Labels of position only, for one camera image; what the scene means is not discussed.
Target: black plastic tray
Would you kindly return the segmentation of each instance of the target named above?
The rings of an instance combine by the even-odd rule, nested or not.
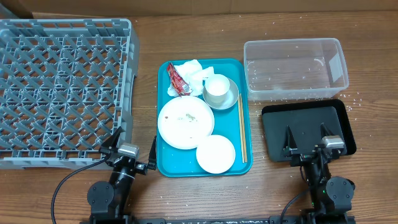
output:
[[[320,125],[324,123],[345,142],[342,155],[352,155],[356,145],[348,115],[341,100],[322,100],[286,105],[266,106],[262,109],[268,155],[272,161],[289,161],[282,155],[286,126],[292,130],[299,152],[311,152],[320,143]]]

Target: small white plate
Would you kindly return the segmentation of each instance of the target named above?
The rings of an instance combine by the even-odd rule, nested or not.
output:
[[[229,170],[235,161],[235,148],[224,136],[212,135],[204,138],[197,148],[199,166],[211,174]]]
[[[179,96],[164,105],[157,118],[163,140],[177,149],[194,149],[212,134],[214,114],[210,107],[194,96]]]
[[[222,101],[221,103],[212,102],[208,97],[209,93],[206,91],[206,88],[203,89],[203,99],[211,108],[216,110],[225,110],[232,107],[237,102],[239,97],[238,86],[230,78],[228,80],[229,80],[229,90],[226,93],[225,100]]]

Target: wood grain surface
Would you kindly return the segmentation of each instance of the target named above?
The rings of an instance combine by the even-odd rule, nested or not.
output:
[[[139,72],[133,90],[133,143],[147,160],[156,133],[157,71],[168,60],[243,59],[249,40],[335,37],[347,62],[349,87],[336,95],[348,112],[358,150],[330,164],[332,175],[357,188],[353,209],[358,223],[398,220],[398,12],[323,12],[226,16],[130,18],[141,41]],[[306,186],[299,168],[268,159],[259,113],[266,105],[250,102],[254,164],[234,177],[166,178],[159,171],[137,176],[127,210],[139,218],[261,218],[281,213]],[[50,201],[65,169],[0,170],[0,223],[50,223]],[[58,194],[59,223],[90,216],[88,188],[108,180],[110,171],[88,170],[68,180]],[[308,208],[308,198],[288,214]]]

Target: clear plastic container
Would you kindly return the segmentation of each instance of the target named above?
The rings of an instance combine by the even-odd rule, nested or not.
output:
[[[246,42],[244,72],[249,100],[328,98],[349,84],[334,38]]]

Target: red wrapper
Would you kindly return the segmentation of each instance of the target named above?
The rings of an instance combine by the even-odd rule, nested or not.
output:
[[[169,74],[170,81],[175,91],[180,96],[189,96],[193,91],[192,88],[184,81],[184,79],[178,74],[177,70],[170,62],[167,67],[167,73]]]

